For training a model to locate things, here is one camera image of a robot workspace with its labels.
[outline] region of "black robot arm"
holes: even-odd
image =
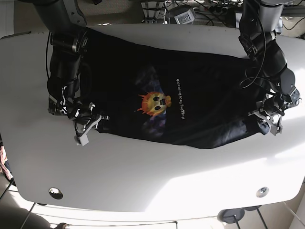
[[[21,0],[33,3],[39,16],[51,32],[50,43],[53,55],[48,79],[49,112],[66,115],[74,122],[75,140],[88,143],[87,132],[99,123],[109,120],[106,115],[93,112],[94,104],[82,104],[75,93],[79,90],[78,79],[81,59],[86,53],[88,37],[86,20],[77,0]],[[275,115],[284,115],[284,110],[299,104],[300,94],[295,88],[295,75],[287,67],[287,60],[276,44],[275,27],[287,0],[244,0],[244,12],[240,22],[239,40],[246,53],[257,63],[257,68],[246,72],[241,89],[252,84],[269,93],[258,103],[256,115],[271,126],[276,135],[282,131],[281,118],[274,124]]]
[[[245,0],[240,22],[239,40],[250,59],[256,62],[255,70],[246,72],[241,88],[252,84],[272,89],[274,93],[258,103],[257,115],[271,126],[271,133],[281,133],[281,119],[286,109],[298,106],[300,93],[295,87],[295,74],[288,68],[287,59],[276,43],[276,25],[284,7],[282,0]],[[274,116],[280,118],[274,123]]]

